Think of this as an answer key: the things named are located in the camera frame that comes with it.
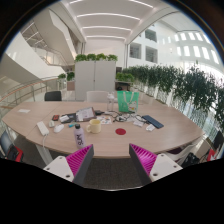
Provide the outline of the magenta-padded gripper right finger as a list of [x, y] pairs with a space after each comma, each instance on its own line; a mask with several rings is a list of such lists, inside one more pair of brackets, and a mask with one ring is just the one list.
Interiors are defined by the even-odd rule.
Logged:
[[135, 144], [129, 144], [129, 154], [143, 186], [182, 169], [167, 155], [156, 155]]

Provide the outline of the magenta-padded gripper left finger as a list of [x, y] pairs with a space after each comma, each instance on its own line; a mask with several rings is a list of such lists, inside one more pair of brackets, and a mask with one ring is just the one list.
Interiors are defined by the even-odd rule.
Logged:
[[44, 170], [82, 186], [94, 155], [92, 144], [65, 156], [58, 156]]

